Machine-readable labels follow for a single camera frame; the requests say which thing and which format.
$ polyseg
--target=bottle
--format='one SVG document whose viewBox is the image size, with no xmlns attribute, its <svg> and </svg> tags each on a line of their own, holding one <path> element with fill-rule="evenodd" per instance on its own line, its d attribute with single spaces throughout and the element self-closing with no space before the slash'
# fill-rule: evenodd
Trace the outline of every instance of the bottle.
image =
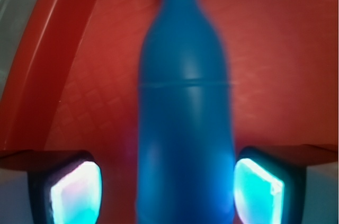
<svg viewBox="0 0 339 224">
<path fill-rule="evenodd" d="M 232 223 L 226 58 L 197 0 L 163 0 L 141 50 L 139 223 Z"/>
</svg>

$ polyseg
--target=diamond pattern texture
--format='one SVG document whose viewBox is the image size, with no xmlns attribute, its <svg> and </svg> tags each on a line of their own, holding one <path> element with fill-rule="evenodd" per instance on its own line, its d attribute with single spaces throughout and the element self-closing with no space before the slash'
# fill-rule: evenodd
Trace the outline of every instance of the diamond pattern texture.
<svg viewBox="0 0 339 224">
<path fill-rule="evenodd" d="M 120 183 L 107 194 L 135 182 L 115 164 L 135 168 L 139 52 L 160 1 L 97 0 L 47 140 L 111 163 L 121 175 L 104 175 Z M 227 45 L 237 145 L 336 144 L 337 0 L 200 1 Z M 130 189 L 130 200 L 104 197 L 119 207 L 102 223 L 134 221 Z"/>
</svg>

